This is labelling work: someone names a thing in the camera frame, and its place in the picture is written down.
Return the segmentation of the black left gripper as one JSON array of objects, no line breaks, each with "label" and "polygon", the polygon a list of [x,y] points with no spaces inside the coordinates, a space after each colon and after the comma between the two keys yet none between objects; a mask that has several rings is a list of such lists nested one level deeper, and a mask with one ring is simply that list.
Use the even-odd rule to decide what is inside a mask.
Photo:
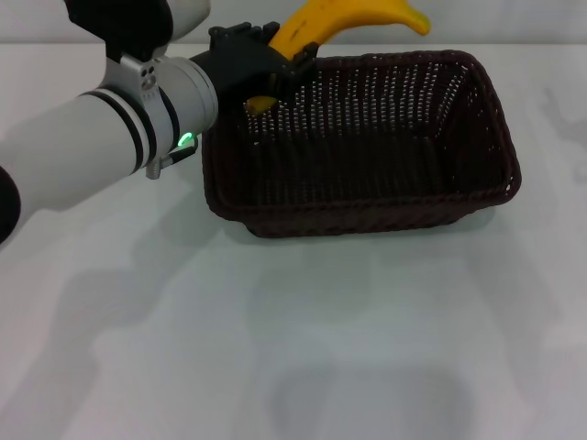
[{"label": "black left gripper", "polygon": [[191,61],[207,75],[218,97],[295,95],[313,81],[320,45],[306,44],[287,69],[287,59],[269,46],[279,30],[277,22],[262,27],[249,22],[212,27],[208,30],[209,49],[193,56]]}]

